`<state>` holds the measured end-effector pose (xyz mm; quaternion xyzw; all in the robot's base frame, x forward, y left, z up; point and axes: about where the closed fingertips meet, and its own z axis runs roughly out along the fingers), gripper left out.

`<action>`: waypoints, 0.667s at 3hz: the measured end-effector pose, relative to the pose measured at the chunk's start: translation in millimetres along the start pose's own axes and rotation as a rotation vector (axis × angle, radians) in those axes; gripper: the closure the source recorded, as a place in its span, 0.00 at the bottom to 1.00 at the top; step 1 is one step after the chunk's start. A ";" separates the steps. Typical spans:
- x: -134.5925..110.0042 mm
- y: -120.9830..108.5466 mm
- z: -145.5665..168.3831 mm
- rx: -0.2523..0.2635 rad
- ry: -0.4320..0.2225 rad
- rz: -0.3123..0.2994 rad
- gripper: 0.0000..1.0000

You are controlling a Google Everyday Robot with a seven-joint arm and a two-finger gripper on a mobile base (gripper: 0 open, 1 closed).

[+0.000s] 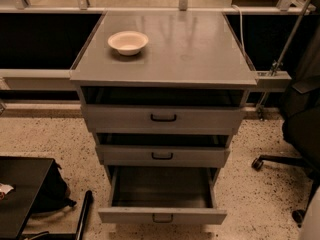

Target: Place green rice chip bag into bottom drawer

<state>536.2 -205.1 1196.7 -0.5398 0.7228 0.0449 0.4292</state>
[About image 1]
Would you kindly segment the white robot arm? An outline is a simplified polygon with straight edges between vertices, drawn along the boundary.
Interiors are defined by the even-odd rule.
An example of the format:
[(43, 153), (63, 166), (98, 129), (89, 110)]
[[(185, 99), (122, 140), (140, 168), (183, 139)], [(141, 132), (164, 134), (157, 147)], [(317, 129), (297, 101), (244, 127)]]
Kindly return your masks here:
[(298, 240), (320, 240), (320, 187), (308, 206)]

